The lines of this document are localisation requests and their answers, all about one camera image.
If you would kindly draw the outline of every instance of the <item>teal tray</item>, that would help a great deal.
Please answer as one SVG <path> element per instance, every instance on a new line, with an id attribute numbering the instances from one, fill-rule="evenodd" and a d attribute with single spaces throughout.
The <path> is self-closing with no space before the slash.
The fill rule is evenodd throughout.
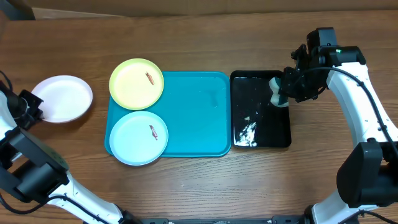
<path id="1" fill-rule="evenodd" d="M 217 157 L 231 149 L 229 78 L 221 72 L 163 72 L 159 100 L 144 109 L 160 116 L 169 130 L 162 157 Z M 109 100 L 105 149 L 116 122 L 133 112 Z"/>

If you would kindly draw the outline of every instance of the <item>wall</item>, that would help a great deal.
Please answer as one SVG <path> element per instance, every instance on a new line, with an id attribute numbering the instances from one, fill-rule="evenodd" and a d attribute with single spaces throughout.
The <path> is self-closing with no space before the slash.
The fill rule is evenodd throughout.
<path id="1" fill-rule="evenodd" d="M 91 17 L 109 17 L 114 15 L 97 14 L 89 12 L 74 12 L 57 9 L 32 8 L 36 19 L 59 19 L 59 18 L 91 18 Z"/>
<path id="2" fill-rule="evenodd" d="M 397 0 L 24 0 L 33 8 L 119 16 L 398 9 Z"/>

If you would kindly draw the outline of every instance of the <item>wooden table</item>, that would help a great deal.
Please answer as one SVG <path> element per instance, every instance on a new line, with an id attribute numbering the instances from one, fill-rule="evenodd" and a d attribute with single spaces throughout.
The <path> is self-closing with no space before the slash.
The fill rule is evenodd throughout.
<path id="1" fill-rule="evenodd" d="M 290 51 L 317 27 L 333 26 L 339 44 L 357 45 L 389 116 L 398 123 L 398 11 L 241 14 L 8 22 L 0 69 L 19 92 L 54 75 L 75 75 L 94 91 L 93 109 L 69 124 L 40 123 L 32 132 L 57 150 L 74 177 L 138 217 L 256 218 L 301 214 L 336 189 L 336 173 L 353 144 L 331 91 L 318 100 L 290 102 L 292 145 L 287 151 L 232 148 L 221 158 L 161 159 L 133 168 L 104 149 L 108 80 L 130 58 L 162 70 L 282 70 Z M 33 205 L 17 202 L 19 209 Z M 398 220 L 398 206 L 379 213 Z M 45 206 L 16 216 L 0 208 L 1 223 L 81 223 Z M 362 222 L 380 223 L 375 218 Z"/>

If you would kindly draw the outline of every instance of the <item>yellow plate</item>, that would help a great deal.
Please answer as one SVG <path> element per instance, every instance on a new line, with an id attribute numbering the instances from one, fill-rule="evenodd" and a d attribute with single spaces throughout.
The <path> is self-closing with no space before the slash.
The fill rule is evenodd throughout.
<path id="1" fill-rule="evenodd" d="M 161 96 L 163 87 L 164 79 L 159 67 L 141 58 L 118 65 L 109 80 L 113 100 L 129 110 L 152 106 Z"/>

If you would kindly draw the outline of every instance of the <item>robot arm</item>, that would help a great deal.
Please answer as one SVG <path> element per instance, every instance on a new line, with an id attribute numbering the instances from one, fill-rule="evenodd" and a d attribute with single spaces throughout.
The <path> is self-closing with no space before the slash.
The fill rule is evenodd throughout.
<path id="1" fill-rule="evenodd" d="M 309 33 L 307 43 L 308 53 L 305 45 L 292 52 L 297 66 L 285 68 L 279 94 L 301 102 L 329 88 L 343 110 L 354 150 L 338 171 L 338 190 L 307 209 L 313 223 L 336 224 L 398 200 L 398 130 L 373 90 L 359 48 L 337 45 L 333 28 Z M 389 164 L 382 166 L 383 159 Z"/>
<path id="2" fill-rule="evenodd" d="M 39 119 L 25 120 L 25 123 L 17 125 L 15 114 L 10 111 L 19 111 L 18 118 L 33 118 L 32 114 L 26 113 L 34 111 L 41 114 L 39 104 L 36 108 L 32 107 L 35 102 L 41 102 L 40 99 L 20 100 L 21 97 L 8 91 L 1 82 L 0 87 L 3 87 L 0 91 L 0 188 L 22 202 L 35 200 L 63 208 L 86 223 L 141 223 L 129 212 L 105 202 L 84 188 L 69 173 L 66 161 L 58 153 L 20 128 L 29 128 L 29 124 Z M 10 99 L 18 99 L 22 103 L 14 104 L 10 110 Z M 8 172 L 21 154 L 29 160 L 13 173 Z"/>
<path id="3" fill-rule="evenodd" d="M 377 108 L 379 109 L 383 123 L 387 126 L 388 133 L 393 141 L 398 141 L 398 130 L 388 117 L 386 111 L 377 97 L 368 75 L 366 65 L 359 62 L 342 63 L 337 67 L 356 76 L 364 82 L 366 88 L 372 94 Z M 348 122 L 354 146 L 360 142 L 366 142 L 369 138 L 374 138 L 377 142 L 387 142 L 380 124 L 374 114 L 373 108 L 363 89 L 346 75 L 331 71 L 326 80 L 328 88 L 335 94 Z"/>

